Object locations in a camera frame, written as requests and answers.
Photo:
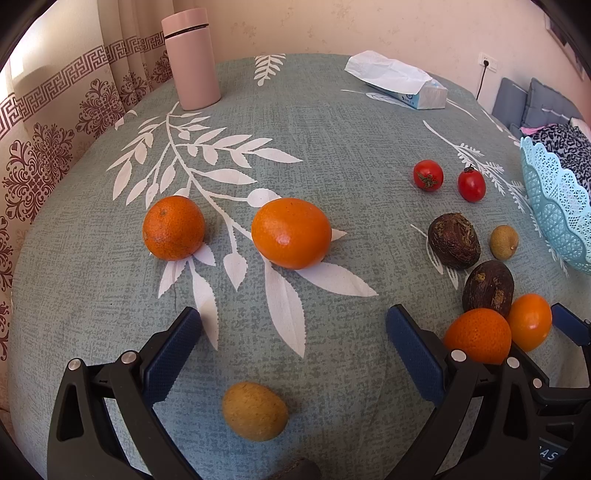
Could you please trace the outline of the rough orange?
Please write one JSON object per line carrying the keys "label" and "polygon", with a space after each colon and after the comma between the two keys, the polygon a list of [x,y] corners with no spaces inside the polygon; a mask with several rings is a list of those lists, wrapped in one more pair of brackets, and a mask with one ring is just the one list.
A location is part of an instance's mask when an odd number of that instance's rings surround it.
{"label": "rough orange", "polygon": [[142,238],[158,259],[177,261],[195,253],[204,243],[205,220],[192,200],[173,195],[162,198],[147,212]]}

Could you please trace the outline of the orange tangerine front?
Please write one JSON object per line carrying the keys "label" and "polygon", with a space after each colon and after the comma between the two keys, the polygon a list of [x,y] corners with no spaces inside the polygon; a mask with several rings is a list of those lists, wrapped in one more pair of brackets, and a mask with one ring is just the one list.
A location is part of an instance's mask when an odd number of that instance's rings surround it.
{"label": "orange tangerine front", "polygon": [[443,343],[449,350],[462,350],[475,362],[500,365],[510,353],[512,332],[498,312],[477,308],[460,315],[450,325]]}

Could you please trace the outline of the large smooth orange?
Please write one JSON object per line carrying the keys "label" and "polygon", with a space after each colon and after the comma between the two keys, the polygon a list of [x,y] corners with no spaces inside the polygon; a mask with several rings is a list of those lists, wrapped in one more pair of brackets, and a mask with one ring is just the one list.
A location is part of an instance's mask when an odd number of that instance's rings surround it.
{"label": "large smooth orange", "polygon": [[314,204],[297,198],[266,203],[254,215],[250,233],[264,258],[290,270],[320,263],[332,243],[327,215]]}

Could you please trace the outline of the small smooth orange tangerine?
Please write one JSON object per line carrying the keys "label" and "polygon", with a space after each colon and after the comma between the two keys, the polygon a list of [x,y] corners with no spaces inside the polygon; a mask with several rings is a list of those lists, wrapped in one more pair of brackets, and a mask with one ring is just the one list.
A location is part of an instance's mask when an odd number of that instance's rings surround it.
{"label": "small smooth orange tangerine", "polygon": [[551,331],[551,307],[542,296],[525,294],[513,302],[507,321],[513,342],[530,352],[539,347]]}

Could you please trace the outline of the patterned beige curtain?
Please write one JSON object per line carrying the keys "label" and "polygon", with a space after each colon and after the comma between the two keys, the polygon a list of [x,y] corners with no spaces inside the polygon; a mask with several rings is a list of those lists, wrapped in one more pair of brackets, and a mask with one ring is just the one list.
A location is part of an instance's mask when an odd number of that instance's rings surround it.
{"label": "patterned beige curtain", "polygon": [[161,21],[173,0],[55,2],[1,71],[1,377],[27,231],[91,143],[171,77]]}

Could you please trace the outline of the white wall socket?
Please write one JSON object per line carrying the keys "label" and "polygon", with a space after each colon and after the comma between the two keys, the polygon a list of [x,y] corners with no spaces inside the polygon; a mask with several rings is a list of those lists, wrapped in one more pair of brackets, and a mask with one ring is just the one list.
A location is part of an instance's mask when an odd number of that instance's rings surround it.
{"label": "white wall socket", "polygon": [[479,54],[478,63],[483,68],[486,68],[487,70],[490,70],[491,72],[496,73],[498,70],[497,60],[495,58],[493,58],[492,56],[485,54],[484,52],[481,52]]}

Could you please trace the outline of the dark passion fruit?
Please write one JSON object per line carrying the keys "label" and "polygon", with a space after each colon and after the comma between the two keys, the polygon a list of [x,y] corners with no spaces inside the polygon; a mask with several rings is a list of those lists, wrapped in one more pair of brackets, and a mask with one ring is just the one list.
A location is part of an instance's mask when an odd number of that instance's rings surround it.
{"label": "dark passion fruit", "polygon": [[467,279],[462,305],[465,312],[477,308],[492,309],[507,318],[513,303],[514,279],[501,261],[479,264]]}
{"label": "dark passion fruit", "polygon": [[444,266],[465,270],[477,264],[481,245],[473,224],[461,213],[437,217],[429,226],[428,242]]}

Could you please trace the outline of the leopard print cloth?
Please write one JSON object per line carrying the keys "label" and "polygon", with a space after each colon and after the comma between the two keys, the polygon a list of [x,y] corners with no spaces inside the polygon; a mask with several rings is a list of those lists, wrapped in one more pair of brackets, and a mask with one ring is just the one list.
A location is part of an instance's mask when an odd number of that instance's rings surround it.
{"label": "leopard print cloth", "polygon": [[542,143],[554,153],[563,169],[569,169],[578,183],[590,192],[591,144],[587,137],[570,124],[555,124],[541,128],[531,135],[532,142]]}

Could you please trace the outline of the small brown kiwi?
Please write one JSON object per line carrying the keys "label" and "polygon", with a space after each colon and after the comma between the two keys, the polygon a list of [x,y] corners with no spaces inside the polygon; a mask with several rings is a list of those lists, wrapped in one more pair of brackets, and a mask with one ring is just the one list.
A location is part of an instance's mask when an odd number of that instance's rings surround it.
{"label": "small brown kiwi", "polygon": [[506,261],[516,253],[519,243],[519,234],[513,227],[499,225],[491,233],[489,247],[497,260]]}

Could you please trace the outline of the red cherry tomato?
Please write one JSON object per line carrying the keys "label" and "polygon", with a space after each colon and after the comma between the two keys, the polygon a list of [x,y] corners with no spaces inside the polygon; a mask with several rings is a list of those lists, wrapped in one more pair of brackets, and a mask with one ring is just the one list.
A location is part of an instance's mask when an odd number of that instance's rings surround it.
{"label": "red cherry tomato", "polygon": [[485,179],[477,169],[468,166],[458,177],[458,190],[466,201],[479,202],[486,195]]}
{"label": "red cherry tomato", "polygon": [[439,190],[444,183],[444,172],[442,167],[433,160],[422,160],[413,169],[415,185],[426,192]]}

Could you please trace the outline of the light blue lace basket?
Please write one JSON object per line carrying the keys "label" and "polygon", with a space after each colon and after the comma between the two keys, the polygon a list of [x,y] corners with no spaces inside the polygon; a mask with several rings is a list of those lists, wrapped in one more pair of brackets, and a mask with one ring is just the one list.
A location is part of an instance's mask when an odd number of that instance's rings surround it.
{"label": "light blue lace basket", "polygon": [[524,185],[536,224],[555,255],[590,273],[590,197],[557,155],[529,137],[520,140]]}

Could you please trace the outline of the teal leaf-print tablecloth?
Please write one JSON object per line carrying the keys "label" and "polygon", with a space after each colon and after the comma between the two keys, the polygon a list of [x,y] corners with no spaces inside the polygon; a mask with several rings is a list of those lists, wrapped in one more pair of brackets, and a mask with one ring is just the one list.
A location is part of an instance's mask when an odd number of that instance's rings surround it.
{"label": "teal leaf-print tablecloth", "polygon": [[[26,236],[12,293],[10,410],[37,470],[67,362],[113,361],[190,306],[204,336],[155,410],[202,477],[259,479],[307,457],[326,479],[384,478],[432,410],[388,340],[387,311],[402,304],[437,334],[462,311],[466,273],[427,244],[445,213],[464,215],[481,242],[499,225],[515,228],[516,294],[589,316],[589,277],[540,236],[519,146],[474,96],[449,83],[444,109],[417,111],[345,66],[342,56],[288,55],[257,83],[251,59],[224,63],[221,101],[190,114],[163,85],[55,187]],[[414,182],[426,159],[444,172],[435,192]],[[468,166],[486,183],[476,203],[458,190]],[[205,236],[189,257],[165,261],[146,248],[142,224],[173,195],[197,204]],[[332,243],[320,263],[290,270],[256,249],[254,215],[280,198],[327,215]],[[222,398],[240,382],[287,404],[279,436],[250,441],[226,424]]]}

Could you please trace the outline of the grey blue sofa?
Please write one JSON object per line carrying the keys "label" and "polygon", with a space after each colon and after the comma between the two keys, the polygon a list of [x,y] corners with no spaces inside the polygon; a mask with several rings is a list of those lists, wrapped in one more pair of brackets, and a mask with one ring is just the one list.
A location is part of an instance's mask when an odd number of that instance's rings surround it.
{"label": "grey blue sofa", "polygon": [[567,124],[572,118],[583,120],[581,112],[567,97],[536,78],[528,89],[503,78],[492,115],[516,138],[522,129],[539,129],[551,124]]}

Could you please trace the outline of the tissue pack with white tissue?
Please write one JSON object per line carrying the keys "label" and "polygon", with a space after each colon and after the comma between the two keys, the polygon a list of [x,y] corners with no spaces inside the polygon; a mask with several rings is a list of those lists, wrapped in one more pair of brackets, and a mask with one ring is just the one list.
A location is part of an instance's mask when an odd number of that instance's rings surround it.
{"label": "tissue pack with white tissue", "polygon": [[416,110],[444,109],[448,89],[426,71],[373,50],[349,57],[346,73]]}

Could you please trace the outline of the pink thermos bottle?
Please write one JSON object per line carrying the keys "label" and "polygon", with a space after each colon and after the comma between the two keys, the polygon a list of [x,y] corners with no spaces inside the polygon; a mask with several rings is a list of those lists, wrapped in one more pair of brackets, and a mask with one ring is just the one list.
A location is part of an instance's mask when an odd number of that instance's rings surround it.
{"label": "pink thermos bottle", "polygon": [[175,13],[161,21],[169,65],[181,108],[211,106],[221,98],[205,8]]}

